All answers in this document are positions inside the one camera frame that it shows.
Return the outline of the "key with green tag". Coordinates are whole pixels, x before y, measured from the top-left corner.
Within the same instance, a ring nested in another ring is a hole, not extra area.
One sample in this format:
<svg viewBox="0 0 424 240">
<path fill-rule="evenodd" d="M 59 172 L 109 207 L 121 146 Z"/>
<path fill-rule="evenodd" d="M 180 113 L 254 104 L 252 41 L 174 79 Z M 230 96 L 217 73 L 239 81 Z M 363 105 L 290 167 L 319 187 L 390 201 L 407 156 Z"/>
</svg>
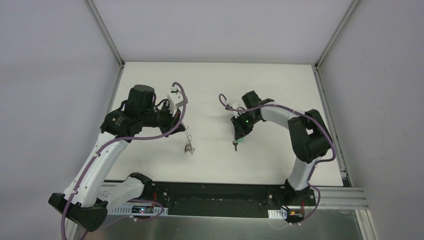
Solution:
<svg viewBox="0 0 424 240">
<path fill-rule="evenodd" d="M 244 136 L 235 136 L 234 140 L 232 142 L 233 146 L 234 146 L 234 150 L 237 152 L 238 151 L 238 145 L 244 140 Z"/>
</svg>

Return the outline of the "large metal keyring with clips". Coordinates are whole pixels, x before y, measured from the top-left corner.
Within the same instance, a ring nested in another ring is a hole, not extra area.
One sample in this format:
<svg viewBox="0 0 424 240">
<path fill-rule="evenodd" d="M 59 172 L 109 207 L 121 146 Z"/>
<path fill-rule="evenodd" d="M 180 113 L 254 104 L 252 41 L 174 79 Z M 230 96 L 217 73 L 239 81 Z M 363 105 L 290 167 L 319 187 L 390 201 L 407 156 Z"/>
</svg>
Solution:
<svg viewBox="0 0 424 240">
<path fill-rule="evenodd" d="M 193 137 L 188 132 L 189 126 L 185 125 L 185 124 L 183 124 L 183 126 L 184 126 L 184 133 L 185 133 L 185 137 L 186 137 L 184 152 L 193 155 L 195 150 L 196 150 L 192 145 Z"/>
</svg>

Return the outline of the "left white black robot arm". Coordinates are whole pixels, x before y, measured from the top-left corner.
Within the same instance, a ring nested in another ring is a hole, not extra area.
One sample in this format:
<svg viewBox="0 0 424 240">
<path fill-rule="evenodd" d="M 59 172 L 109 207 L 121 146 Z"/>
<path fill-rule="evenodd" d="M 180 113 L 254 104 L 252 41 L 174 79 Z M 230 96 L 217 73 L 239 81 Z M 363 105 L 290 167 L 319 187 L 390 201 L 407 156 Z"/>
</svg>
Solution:
<svg viewBox="0 0 424 240">
<path fill-rule="evenodd" d="M 128 145 L 141 140 L 144 128 L 160 129 L 162 138 L 183 132 L 187 103 L 185 90 L 178 82 L 171 85 L 168 96 L 160 102 L 152 87 L 137 84 L 119 108 L 105 116 L 95 146 L 77 176 L 63 192 L 53 193 L 48 200 L 61 213 L 63 239 L 67 237 L 67 222 L 93 232 L 103 224 L 108 212 L 120 205 L 133 199 L 144 203 L 152 198 L 152 180 L 138 172 L 108 190 L 101 191 L 101 186 Z"/>
</svg>

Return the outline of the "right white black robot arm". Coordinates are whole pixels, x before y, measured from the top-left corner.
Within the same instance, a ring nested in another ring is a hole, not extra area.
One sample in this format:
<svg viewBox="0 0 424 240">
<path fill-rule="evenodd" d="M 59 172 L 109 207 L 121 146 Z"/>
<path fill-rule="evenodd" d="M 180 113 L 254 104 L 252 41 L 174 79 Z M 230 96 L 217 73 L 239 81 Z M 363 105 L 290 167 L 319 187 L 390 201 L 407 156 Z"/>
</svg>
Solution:
<svg viewBox="0 0 424 240">
<path fill-rule="evenodd" d="M 328 150 L 334 149 L 333 141 L 319 111 L 297 111 L 278 104 L 271 98 L 261 99 L 255 91 L 242 96 L 244 106 L 227 103 L 220 95 L 221 103 L 233 111 L 230 119 L 234 127 L 233 144 L 250 134 L 258 122 L 272 122 L 289 132 L 295 162 L 283 189 L 274 195 L 279 205 L 296 205 L 310 189 L 310 180 L 316 165 L 323 161 Z"/>
</svg>

